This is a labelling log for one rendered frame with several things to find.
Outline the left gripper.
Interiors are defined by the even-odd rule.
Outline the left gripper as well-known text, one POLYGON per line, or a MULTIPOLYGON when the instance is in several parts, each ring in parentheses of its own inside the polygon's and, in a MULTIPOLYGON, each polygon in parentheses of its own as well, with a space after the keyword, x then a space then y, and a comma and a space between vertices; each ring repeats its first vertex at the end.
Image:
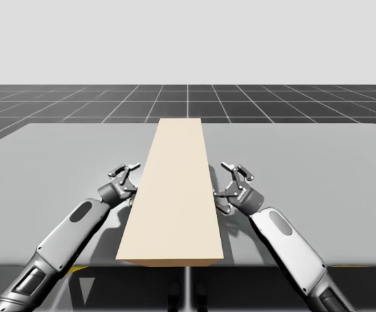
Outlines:
POLYGON ((132 207, 136 197, 136 187, 129 176, 140 166, 140 163, 129 165, 123 163, 109 171, 108 177, 111 182, 97 190, 102 201, 111 208, 117 207, 123 202, 127 202, 127 205, 132 207))

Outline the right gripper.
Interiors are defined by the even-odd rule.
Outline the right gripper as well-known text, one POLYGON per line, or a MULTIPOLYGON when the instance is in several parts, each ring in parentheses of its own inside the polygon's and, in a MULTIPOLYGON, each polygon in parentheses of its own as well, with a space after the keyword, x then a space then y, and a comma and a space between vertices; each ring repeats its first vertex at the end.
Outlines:
POLYGON ((224 215, 229 215, 235 207, 246 216, 256 213, 264 203, 264 196, 250 187, 254 175, 241 164, 227 164, 221 162, 221 166, 231 173, 232 180, 236 183, 239 191, 213 191, 215 206, 224 215), (227 203, 221 203, 220 198, 226 199, 227 203))

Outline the tall board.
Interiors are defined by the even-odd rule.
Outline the tall board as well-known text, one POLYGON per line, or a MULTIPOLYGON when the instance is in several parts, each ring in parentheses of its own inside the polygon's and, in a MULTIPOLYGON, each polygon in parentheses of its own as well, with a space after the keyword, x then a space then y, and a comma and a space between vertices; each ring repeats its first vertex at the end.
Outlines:
POLYGON ((116 259, 206 267, 223 258, 201 120, 161 119, 116 259))

